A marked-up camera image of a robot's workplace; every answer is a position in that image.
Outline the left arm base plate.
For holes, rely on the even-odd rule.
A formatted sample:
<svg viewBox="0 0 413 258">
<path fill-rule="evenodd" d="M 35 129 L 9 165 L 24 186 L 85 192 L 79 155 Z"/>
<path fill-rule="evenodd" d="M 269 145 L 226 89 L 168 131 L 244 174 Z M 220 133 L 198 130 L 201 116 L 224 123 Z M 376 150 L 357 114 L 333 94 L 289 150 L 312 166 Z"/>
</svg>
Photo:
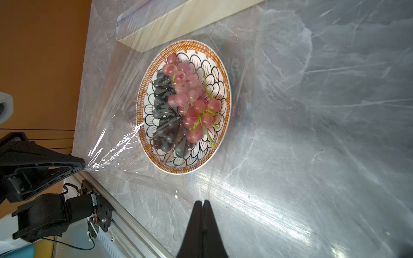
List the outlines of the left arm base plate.
<svg viewBox="0 0 413 258">
<path fill-rule="evenodd" d="M 111 225 L 114 208 L 88 180 L 82 181 L 81 189 L 83 193 L 90 194 L 92 197 L 94 207 L 92 221 L 94 226 L 107 233 Z"/>
</svg>

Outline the clear plastic wrap sheet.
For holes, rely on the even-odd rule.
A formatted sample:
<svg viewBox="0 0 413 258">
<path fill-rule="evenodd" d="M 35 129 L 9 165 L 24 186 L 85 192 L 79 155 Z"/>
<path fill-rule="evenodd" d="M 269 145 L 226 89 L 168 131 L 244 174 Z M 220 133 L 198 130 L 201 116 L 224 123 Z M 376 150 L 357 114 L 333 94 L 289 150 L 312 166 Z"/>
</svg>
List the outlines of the clear plastic wrap sheet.
<svg viewBox="0 0 413 258">
<path fill-rule="evenodd" d="M 231 117 L 214 157 L 171 175 L 138 136 L 160 47 L 117 40 L 138 1 L 93 1 L 73 154 L 172 255 L 209 200 L 232 258 L 413 255 L 412 1 L 265 1 L 191 34 L 223 61 Z"/>
</svg>

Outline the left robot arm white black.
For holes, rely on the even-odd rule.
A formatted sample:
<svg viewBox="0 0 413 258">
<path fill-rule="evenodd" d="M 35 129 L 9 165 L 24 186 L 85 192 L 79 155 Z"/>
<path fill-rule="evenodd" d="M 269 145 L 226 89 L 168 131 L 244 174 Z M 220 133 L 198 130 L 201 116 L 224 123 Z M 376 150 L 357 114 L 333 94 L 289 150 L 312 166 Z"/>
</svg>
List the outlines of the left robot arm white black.
<svg viewBox="0 0 413 258">
<path fill-rule="evenodd" d="M 23 203 L 12 213 L 18 222 L 13 239 L 32 243 L 61 235 L 70 224 L 92 215 L 90 194 L 66 199 L 64 193 L 43 193 L 84 168 L 84 159 L 37 145 L 23 132 L 1 138 L 1 201 Z"/>
</svg>

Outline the patterned plate orange rim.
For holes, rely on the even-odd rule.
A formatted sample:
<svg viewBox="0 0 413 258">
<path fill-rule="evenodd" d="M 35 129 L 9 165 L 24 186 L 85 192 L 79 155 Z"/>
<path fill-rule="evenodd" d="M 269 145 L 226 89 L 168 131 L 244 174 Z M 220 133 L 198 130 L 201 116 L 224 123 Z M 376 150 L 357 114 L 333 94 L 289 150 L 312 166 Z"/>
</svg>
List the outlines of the patterned plate orange rim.
<svg viewBox="0 0 413 258">
<path fill-rule="evenodd" d="M 143 76 L 136 113 L 139 139 L 155 166 L 169 174 L 201 168 L 217 152 L 231 114 L 221 59 L 195 40 L 167 46 Z"/>
</svg>

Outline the white plastic wrap dispenser box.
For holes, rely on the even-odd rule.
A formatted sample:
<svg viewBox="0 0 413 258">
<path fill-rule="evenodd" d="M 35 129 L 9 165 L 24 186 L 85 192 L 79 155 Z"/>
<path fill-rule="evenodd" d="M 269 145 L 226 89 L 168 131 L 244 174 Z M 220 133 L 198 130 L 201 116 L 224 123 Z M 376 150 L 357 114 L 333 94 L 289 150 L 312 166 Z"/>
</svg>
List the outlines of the white plastic wrap dispenser box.
<svg viewBox="0 0 413 258">
<path fill-rule="evenodd" d="M 260 1 L 137 1 L 116 21 L 116 39 L 140 53 L 250 8 Z"/>
</svg>

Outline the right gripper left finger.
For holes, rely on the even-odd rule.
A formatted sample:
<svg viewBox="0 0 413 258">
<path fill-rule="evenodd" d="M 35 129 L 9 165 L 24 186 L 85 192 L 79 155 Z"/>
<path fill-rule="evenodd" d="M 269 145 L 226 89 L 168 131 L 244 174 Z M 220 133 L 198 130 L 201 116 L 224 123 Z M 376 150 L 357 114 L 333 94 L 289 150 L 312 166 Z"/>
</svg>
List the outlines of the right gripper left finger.
<svg viewBox="0 0 413 258">
<path fill-rule="evenodd" d="M 196 201 L 177 258 L 200 258 L 202 246 L 202 202 Z"/>
</svg>

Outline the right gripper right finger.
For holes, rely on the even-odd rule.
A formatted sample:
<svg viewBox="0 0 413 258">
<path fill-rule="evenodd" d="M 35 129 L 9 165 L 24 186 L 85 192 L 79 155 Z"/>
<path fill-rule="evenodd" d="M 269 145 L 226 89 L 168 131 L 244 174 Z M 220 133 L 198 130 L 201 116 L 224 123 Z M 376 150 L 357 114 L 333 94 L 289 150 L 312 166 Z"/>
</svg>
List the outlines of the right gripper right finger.
<svg viewBox="0 0 413 258">
<path fill-rule="evenodd" d="M 228 258 L 211 203 L 208 200 L 204 201 L 202 208 L 202 257 Z"/>
</svg>

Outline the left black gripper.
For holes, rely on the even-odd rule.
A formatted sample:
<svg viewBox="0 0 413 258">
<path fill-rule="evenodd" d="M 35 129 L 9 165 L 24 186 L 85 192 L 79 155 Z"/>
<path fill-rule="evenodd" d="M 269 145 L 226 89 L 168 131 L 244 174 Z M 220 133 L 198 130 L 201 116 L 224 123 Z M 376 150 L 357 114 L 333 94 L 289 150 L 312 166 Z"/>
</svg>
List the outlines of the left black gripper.
<svg viewBox="0 0 413 258">
<path fill-rule="evenodd" d="M 23 132 L 1 138 L 1 202 L 27 201 L 85 169 L 85 161 L 29 141 Z"/>
</svg>

